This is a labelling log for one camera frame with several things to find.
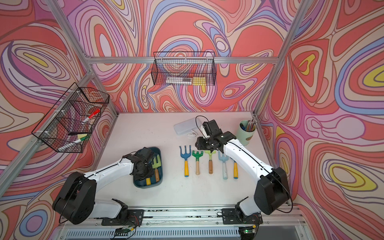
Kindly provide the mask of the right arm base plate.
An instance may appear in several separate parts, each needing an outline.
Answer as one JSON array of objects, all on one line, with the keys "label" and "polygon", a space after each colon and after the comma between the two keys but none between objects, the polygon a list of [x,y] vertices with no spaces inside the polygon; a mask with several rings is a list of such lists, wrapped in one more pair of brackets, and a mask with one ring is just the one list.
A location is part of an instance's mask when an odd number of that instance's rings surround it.
[{"label": "right arm base plate", "polygon": [[237,202],[234,208],[232,209],[221,209],[221,211],[217,212],[217,216],[219,218],[223,219],[224,225],[235,225],[235,224],[252,224],[259,226],[263,223],[263,218],[261,213],[254,213],[250,216],[246,216],[243,214],[243,212],[240,209],[240,203],[243,202],[245,199]]}]

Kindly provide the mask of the blue rake yellow handle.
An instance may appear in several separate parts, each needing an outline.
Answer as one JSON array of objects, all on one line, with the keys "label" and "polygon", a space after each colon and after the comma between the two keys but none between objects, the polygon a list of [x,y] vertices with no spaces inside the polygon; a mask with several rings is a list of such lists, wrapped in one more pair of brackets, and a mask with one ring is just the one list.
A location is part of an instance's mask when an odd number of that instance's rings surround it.
[{"label": "blue rake yellow handle", "polygon": [[189,177],[189,165],[188,165],[188,158],[192,155],[192,148],[191,145],[189,145],[189,151],[187,151],[187,146],[184,146],[184,151],[182,147],[180,146],[180,156],[184,159],[184,176]]},{"label": "blue rake yellow handle", "polygon": [[238,164],[236,161],[234,161],[234,179],[239,178],[239,173],[238,173]]}]

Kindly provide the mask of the lime rake wooden handle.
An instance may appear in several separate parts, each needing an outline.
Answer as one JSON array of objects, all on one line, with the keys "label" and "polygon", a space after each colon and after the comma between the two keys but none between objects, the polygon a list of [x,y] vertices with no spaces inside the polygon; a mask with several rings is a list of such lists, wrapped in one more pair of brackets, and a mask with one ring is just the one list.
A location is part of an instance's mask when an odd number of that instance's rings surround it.
[{"label": "lime rake wooden handle", "polygon": [[209,174],[213,174],[213,154],[216,153],[216,151],[205,151],[206,154],[209,156]]}]

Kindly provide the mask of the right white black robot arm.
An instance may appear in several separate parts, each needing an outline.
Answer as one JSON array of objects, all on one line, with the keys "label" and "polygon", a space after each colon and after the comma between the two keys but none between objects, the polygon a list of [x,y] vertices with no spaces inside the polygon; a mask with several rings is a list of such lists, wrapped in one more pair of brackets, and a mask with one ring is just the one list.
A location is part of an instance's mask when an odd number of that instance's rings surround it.
[{"label": "right white black robot arm", "polygon": [[231,132],[223,132],[215,120],[203,122],[199,127],[202,136],[197,138],[198,150],[220,151],[232,158],[248,173],[256,183],[255,193],[235,205],[238,221],[257,213],[272,214],[280,206],[292,201],[288,177],[284,169],[273,168],[264,163],[236,138]]}]

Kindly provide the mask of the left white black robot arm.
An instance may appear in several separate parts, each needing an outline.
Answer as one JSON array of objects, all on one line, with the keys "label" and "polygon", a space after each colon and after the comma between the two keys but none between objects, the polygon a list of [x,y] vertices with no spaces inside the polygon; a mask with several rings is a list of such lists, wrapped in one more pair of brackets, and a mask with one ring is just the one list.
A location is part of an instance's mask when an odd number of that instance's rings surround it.
[{"label": "left white black robot arm", "polygon": [[156,156],[152,149],[144,147],[101,169],[70,174],[52,204],[53,210],[74,225],[87,219],[111,219],[125,224],[130,218],[128,206],[114,198],[97,200],[96,193],[124,176],[130,175],[136,181],[152,177]]}]

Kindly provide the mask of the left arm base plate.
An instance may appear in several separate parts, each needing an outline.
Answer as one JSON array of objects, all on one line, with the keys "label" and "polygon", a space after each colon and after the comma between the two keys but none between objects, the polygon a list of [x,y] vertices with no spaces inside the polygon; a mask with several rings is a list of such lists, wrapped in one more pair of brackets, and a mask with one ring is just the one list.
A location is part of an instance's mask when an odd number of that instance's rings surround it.
[{"label": "left arm base plate", "polygon": [[127,226],[128,224],[132,224],[139,227],[142,225],[144,210],[129,209],[125,203],[117,199],[112,199],[112,201],[118,203],[122,209],[113,219],[102,218],[102,226]]}]

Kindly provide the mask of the green rake wooden handle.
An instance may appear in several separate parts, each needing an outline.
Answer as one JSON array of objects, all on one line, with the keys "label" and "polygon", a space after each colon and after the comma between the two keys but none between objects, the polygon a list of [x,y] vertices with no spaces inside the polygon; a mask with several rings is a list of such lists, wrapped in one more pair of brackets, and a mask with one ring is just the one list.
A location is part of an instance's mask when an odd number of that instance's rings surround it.
[{"label": "green rake wooden handle", "polygon": [[203,155],[203,151],[192,151],[192,156],[196,159],[196,175],[200,175],[200,158]]}]

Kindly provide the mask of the light blue rake pale handle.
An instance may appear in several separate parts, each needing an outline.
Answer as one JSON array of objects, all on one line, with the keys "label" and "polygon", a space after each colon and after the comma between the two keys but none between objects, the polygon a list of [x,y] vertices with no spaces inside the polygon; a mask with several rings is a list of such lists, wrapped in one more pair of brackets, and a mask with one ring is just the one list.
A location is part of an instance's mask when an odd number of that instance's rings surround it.
[{"label": "light blue rake pale handle", "polygon": [[228,179],[228,171],[227,171],[227,165],[226,162],[229,160],[229,156],[226,154],[223,154],[222,152],[218,152],[218,158],[222,162],[222,170],[223,170],[223,179]]}]

